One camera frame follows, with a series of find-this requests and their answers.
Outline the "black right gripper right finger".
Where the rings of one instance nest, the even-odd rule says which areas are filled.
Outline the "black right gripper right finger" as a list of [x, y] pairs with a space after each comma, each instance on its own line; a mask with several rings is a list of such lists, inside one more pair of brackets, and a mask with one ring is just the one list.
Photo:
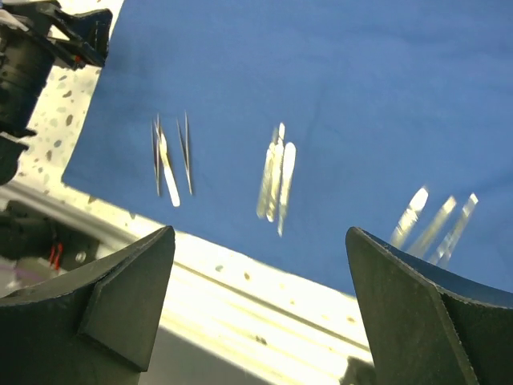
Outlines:
[[345, 247], [379, 384], [512, 382], [511, 293], [357, 227]]

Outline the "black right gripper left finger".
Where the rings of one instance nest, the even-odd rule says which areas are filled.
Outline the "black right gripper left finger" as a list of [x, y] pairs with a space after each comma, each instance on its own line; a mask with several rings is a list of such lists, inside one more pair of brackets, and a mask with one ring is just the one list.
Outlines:
[[147, 371], [176, 235], [164, 226], [1, 300], [3, 384], [137, 384]]

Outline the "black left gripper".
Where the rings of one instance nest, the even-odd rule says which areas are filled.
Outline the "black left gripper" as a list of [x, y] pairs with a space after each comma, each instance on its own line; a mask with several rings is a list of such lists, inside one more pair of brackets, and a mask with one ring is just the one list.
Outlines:
[[[47, 17], [67, 39], [49, 38], [65, 67], [104, 67], [113, 13], [109, 9], [67, 14], [49, 7]], [[46, 86], [55, 57], [21, 30], [1, 28], [1, 130], [29, 136], [27, 124]]]

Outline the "silver surgical forceps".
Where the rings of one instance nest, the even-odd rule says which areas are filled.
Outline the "silver surgical forceps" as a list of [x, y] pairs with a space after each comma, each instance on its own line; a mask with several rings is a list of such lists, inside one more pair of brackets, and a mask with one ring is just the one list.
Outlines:
[[457, 201], [454, 196], [449, 196], [442, 207], [437, 211], [429, 225], [424, 229], [421, 235], [415, 240], [413, 245], [407, 250], [407, 253], [415, 257], [424, 258], [424, 255], [434, 242], [438, 233], [445, 225], [451, 215]]
[[479, 199], [474, 193], [472, 193], [468, 197], [468, 200], [462, 207], [461, 214], [458, 220], [455, 222], [454, 227], [450, 232], [446, 234], [441, 244], [431, 255], [431, 257], [428, 260], [429, 263], [431, 263], [432, 265], [437, 265], [438, 267], [443, 269], [447, 267], [448, 262], [452, 256], [452, 253], [454, 252], [454, 249], [458, 244], [458, 241], [461, 238], [464, 229], [467, 227], [467, 224], [478, 202]]

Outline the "silver scalpel handle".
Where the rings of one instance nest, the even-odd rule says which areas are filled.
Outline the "silver scalpel handle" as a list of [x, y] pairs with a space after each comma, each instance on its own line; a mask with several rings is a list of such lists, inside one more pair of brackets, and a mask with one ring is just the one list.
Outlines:
[[261, 180], [261, 188], [256, 207], [256, 214], [259, 218], [267, 217], [269, 222], [273, 222], [273, 216], [267, 214], [270, 200], [270, 189], [273, 178], [273, 159], [275, 144], [271, 143], [266, 151], [265, 166]]
[[284, 159], [281, 174], [281, 192], [279, 200], [279, 218], [277, 225], [277, 233], [280, 237], [283, 236], [285, 218], [288, 212], [289, 195], [292, 185], [293, 171], [296, 160], [296, 146], [292, 142], [285, 145]]
[[266, 217], [269, 222], [274, 222], [275, 212], [277, 208], [277, 191], [279, 189], [281, 177], [281, 161], [284, 151], [285, 124], [280, 123], [277, 131], [277, 139], [275, 140], [273, 149], [273, 168], [271, 173], [271, 187], [269, 195], [269, 206]]

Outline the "blue surgical cloth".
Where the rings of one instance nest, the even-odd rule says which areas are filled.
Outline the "blue surgical cloth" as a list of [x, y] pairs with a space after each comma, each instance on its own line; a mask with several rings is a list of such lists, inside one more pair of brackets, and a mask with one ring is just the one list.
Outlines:
[[[157, 116], [179, 207], [161, 159], [156, 192]], [[282, 237], [281, 177], [274, 222], [256, 211], [280, 123], [297, 150]], [[512, 4], [126, 1], [63, 180], [346, 293], [349, 227], [385, 240], [422, 186], [420, 225], [474, 193], [449, 267], [511, 290]]]

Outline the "silver surgical scissors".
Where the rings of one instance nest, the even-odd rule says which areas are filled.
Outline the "silver surgical scissors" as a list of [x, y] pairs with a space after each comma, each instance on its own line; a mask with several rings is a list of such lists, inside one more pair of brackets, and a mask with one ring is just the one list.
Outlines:
[[411, 198], [405, 211], [400, 216], [398, 224], [392, 232], [390, 244], [393, 247], [400, 249], [404, 245], [426, 205], [428, 196], [428, 188], [426, 186], [422, 186]]

